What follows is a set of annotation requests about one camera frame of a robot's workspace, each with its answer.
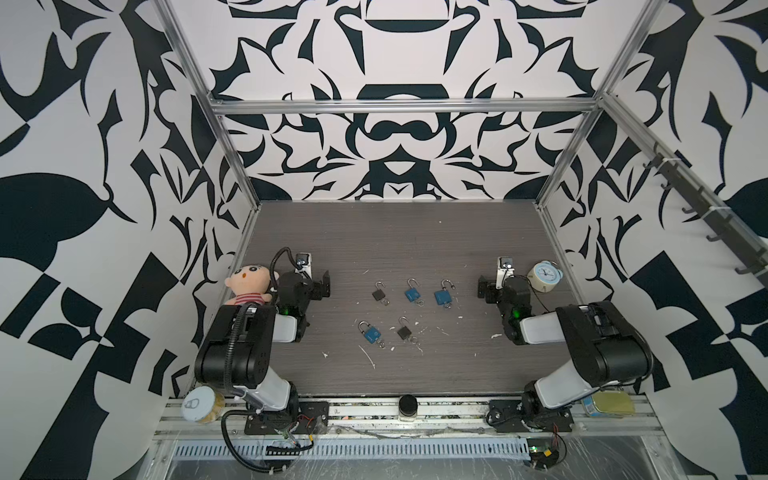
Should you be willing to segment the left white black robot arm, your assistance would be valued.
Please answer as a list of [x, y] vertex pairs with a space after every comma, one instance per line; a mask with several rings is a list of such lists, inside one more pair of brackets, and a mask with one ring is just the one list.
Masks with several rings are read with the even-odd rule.
[[247, 265], [225, 285], [233, 297], [216, 313], [195, 360], [195, 378], [243, 399], [257, 412], [295, 416], [295, 385], [270, 366], [272, 345], [298, 343], [308, 327], [311, 302], [331, 295], [331, 277], [319, 281], [305, 272], [279, 275], [266, 266]]

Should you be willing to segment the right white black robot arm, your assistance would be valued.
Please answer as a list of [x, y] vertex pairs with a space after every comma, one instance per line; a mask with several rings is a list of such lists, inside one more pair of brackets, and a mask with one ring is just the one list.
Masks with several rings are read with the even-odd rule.
[[612, 302], [570, 304], [535, 315], [531, 294], [519, 276], [507, 276], [501, 284], [478, 279], [478, 297], [497, 306], [509, 340], [522, 346], [562, 343], [570, 355], [561, 367], [525, 387], [519, 407], [523, 419], [561, 413], [598, 391], [650, 376], [654, 357], [647, 341]]

